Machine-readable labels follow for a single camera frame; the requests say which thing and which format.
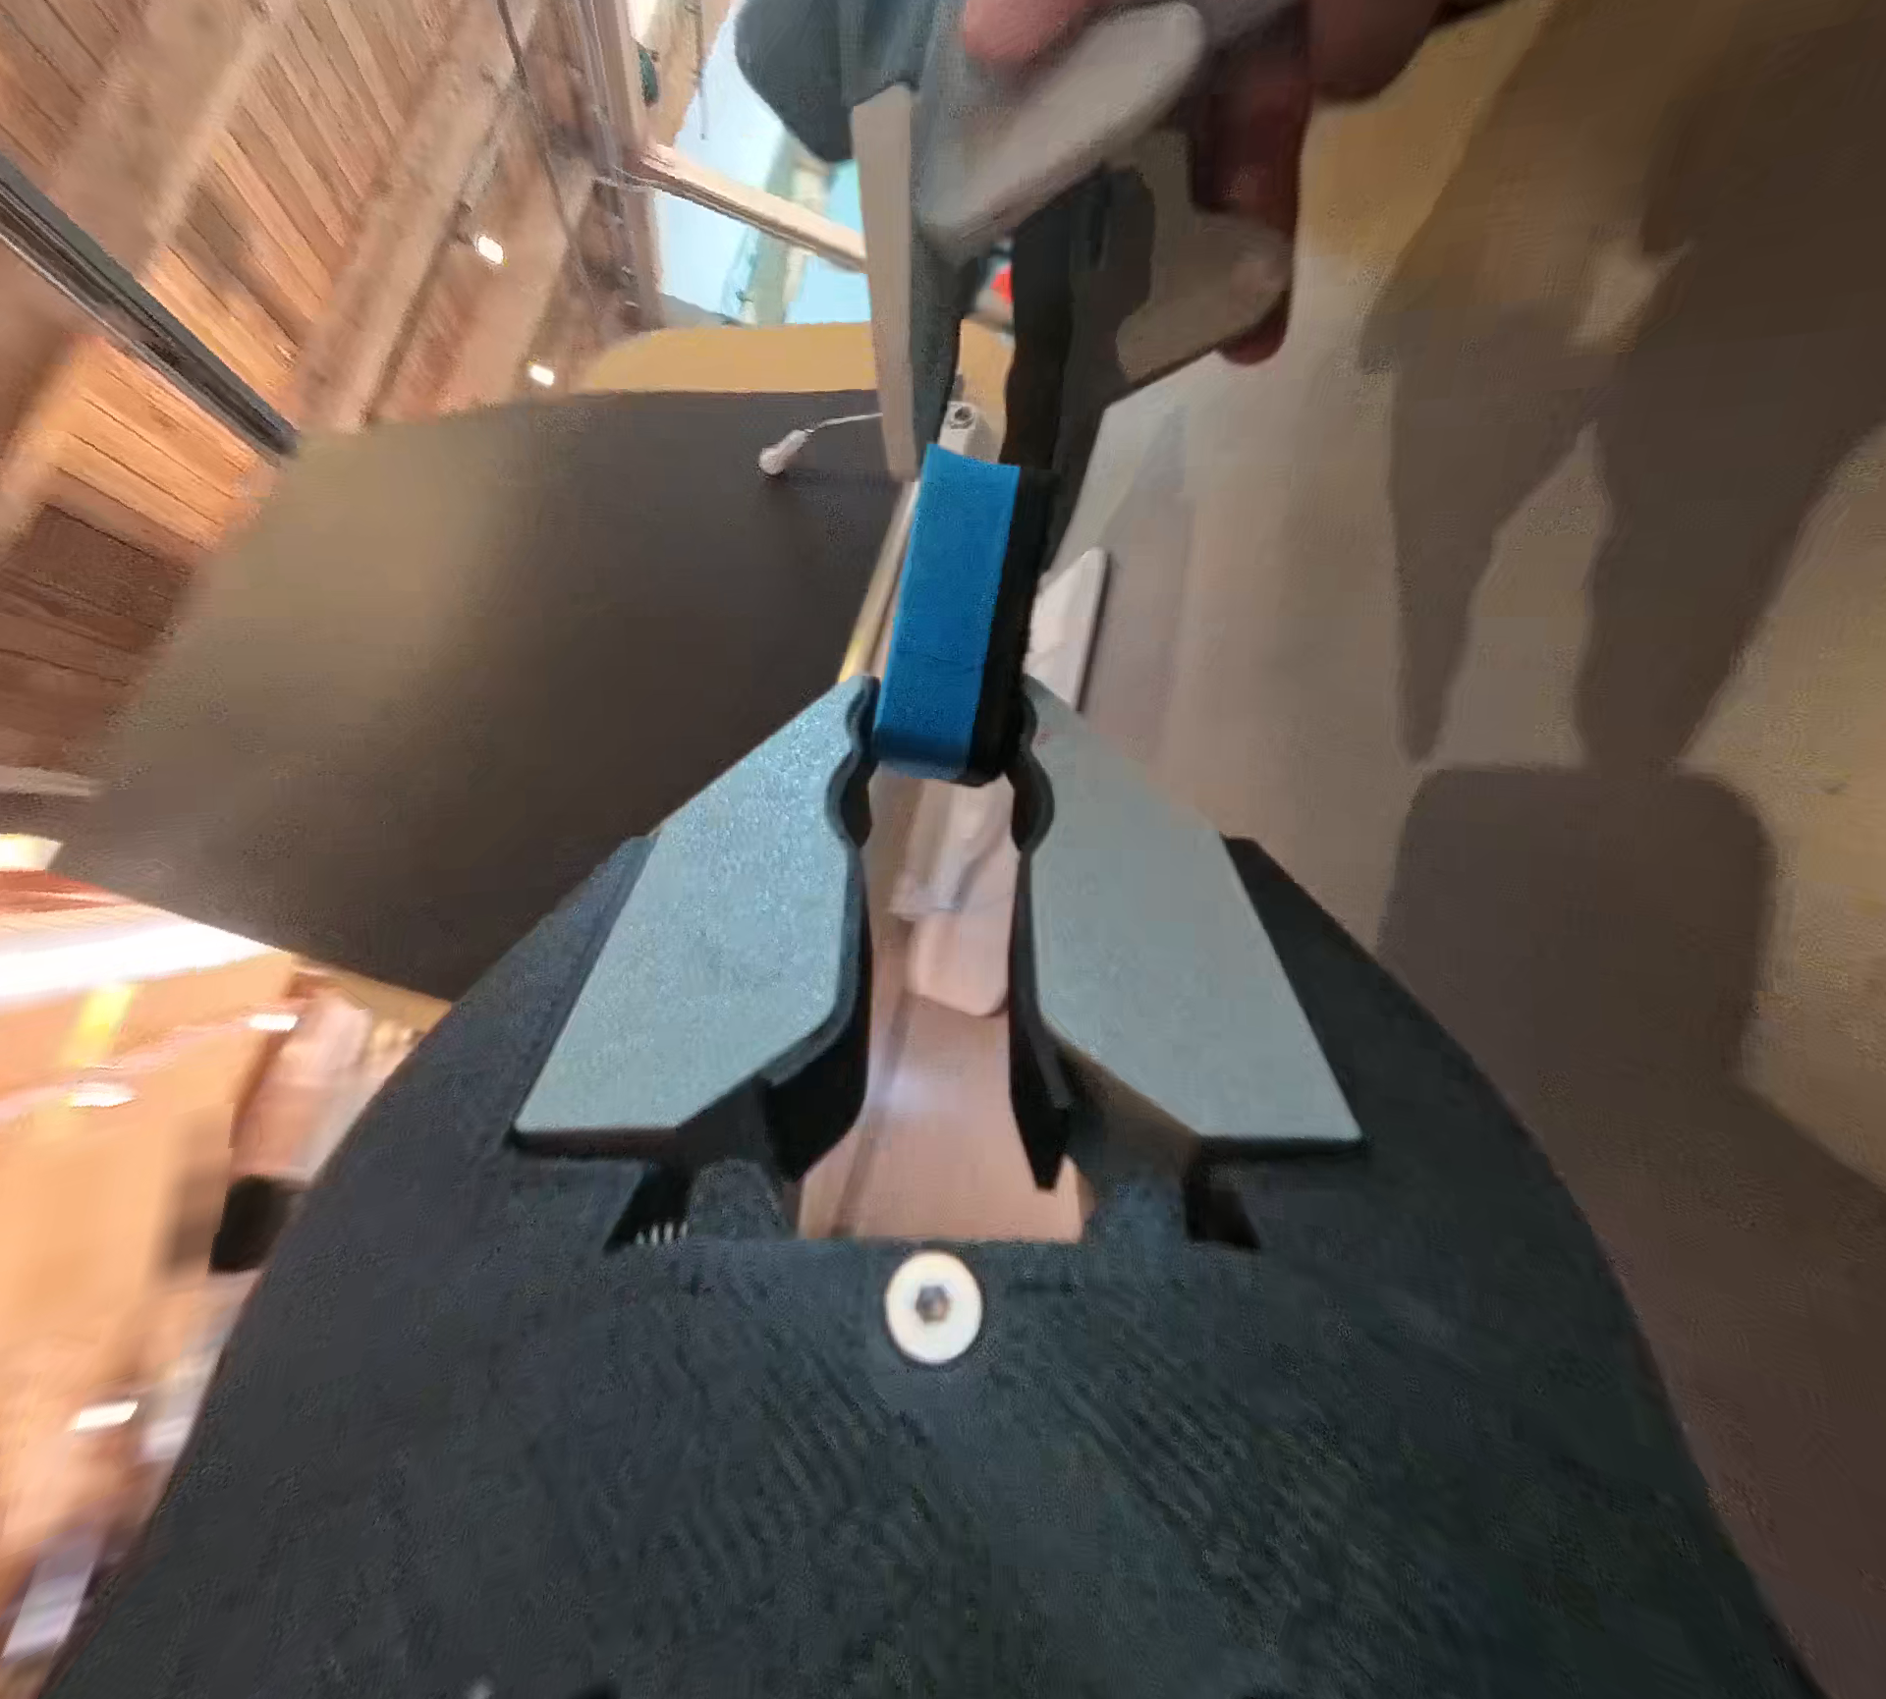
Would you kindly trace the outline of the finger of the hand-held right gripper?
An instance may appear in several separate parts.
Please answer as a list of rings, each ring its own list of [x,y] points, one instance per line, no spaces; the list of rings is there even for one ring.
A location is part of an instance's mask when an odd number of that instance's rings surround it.
[[[909,84],[852,107],[852,157],[885,463],[915,481],[954,398],[970,274],[932,249],[915,215]]]
[[[1013,231],[1001,461],[1086,475],[1103,414],[1127,392],[1119,327],[1148,294],[1152,235],[1137,170],[1097,170]]]

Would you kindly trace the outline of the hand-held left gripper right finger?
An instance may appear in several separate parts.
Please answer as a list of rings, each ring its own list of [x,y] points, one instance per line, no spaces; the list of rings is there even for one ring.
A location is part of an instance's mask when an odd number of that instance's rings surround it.
[[[1035,1184],[1180,1188],[1363,1131],[1219,832],[1038,681],[1011,767],[1007,1093]]]

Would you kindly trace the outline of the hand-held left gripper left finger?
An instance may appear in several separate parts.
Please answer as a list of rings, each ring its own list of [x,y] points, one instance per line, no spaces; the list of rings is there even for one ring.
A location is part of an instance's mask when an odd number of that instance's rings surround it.
[[[801,1176],[868,1082],[877,683],[838,681],[665,817],[512,1135],[561,1156]]]

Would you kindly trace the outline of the blue whiteboard eraser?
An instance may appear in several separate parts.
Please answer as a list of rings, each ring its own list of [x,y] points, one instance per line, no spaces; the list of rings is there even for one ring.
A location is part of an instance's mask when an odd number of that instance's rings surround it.
[[[1011,765],[1052,506],[1048,471],[924,453],[866,744],[877,765],[964,787]]]

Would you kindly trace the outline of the black board book stand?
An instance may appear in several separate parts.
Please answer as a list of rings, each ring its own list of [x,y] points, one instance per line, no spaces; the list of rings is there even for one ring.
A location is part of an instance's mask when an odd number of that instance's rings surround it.
[[[589,390],[302,435],[58,848],[82,885],[457,1003],[822,695],[899,485],[873,394]]]

